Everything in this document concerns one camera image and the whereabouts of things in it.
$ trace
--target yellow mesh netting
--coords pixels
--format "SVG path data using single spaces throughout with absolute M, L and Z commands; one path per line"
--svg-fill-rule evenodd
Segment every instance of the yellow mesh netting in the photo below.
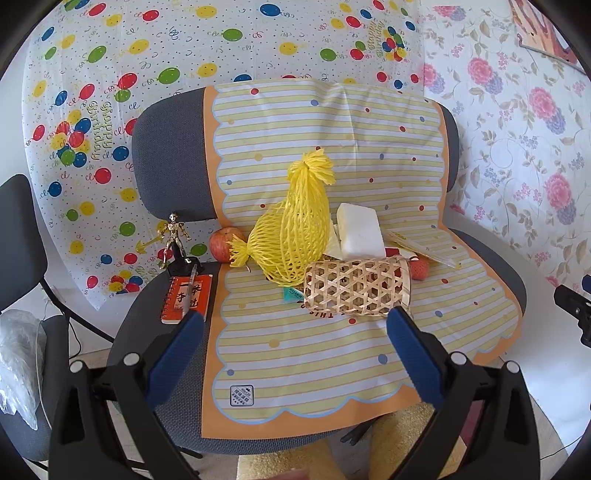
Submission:
M 252 257 L 267 278 L 282 287 L 299 285 L 306 266 L 320 259 L 329 238 L 329 200 L 324 185 L 335 182 L 332 162 L 324 149 L 302 155 L 287 170 L 285 200 L 256 222 L 248 242 L 234 236 L 231 267 Z

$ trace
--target white sponge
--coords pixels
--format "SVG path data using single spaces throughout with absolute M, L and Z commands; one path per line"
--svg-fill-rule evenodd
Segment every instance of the white sponge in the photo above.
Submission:
M 344 260 L 385 258 L 384 239 L 373 208 L 341 203 L 336 219 Z

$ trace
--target clear plastic bag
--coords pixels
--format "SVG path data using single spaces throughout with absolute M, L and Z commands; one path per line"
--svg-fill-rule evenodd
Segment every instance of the clear plastic bag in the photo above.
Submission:
M 10 415 L 19 412 L 33 430 L 37 430 L 35 412 L 47 340 L 40 324 L 23 310 L 7 310 L 0 315 L 0 410 Z

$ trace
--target floral wallpaper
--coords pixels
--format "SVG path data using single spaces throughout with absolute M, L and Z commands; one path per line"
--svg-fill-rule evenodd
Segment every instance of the floral wallpaper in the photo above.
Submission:
M 512 18 L 491 10 L 433 7 L 420 20 L 425 96 L 453 113 L 460 133 L 449 208 L 551 284 L 581 292 L 591 273 L 589 79 L 519 47 Z

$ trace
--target golden action figure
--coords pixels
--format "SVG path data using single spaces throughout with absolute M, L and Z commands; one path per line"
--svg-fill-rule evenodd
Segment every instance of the golden action figure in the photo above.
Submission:
M 168 240 L 166 242 L 166 247 L 164 248 L 164 258 L 160 263 L 158 263 L 158 266 L 162 269 L 166 268 L 166 252 L 168 252 L 172 244 L 176 244 L 178 246 L 178 249 L 180 250 L 185 262 L 191 263 L 191 261 L 187 258 L 187 254 L 185 253 L 183 243 L 181 242 L 181 239 L 178 236 L 178 231 L 180 230 L 181 235 L 184 235 L 188 241 L 191 240 L 191 237 L 189 237 L 187 231 L 184 229 L 184 222 L 177 222 L 177 214 L 174 212 L 170 214 L 170 217 L 168 219 L 169 221 L 166 224 L 166 226 L 163 227 L 162 230 L 158 231 L 158 233 L 160 234 L 160 238 L 162 239 L 164 239 L 167 233 L 169 235 Z

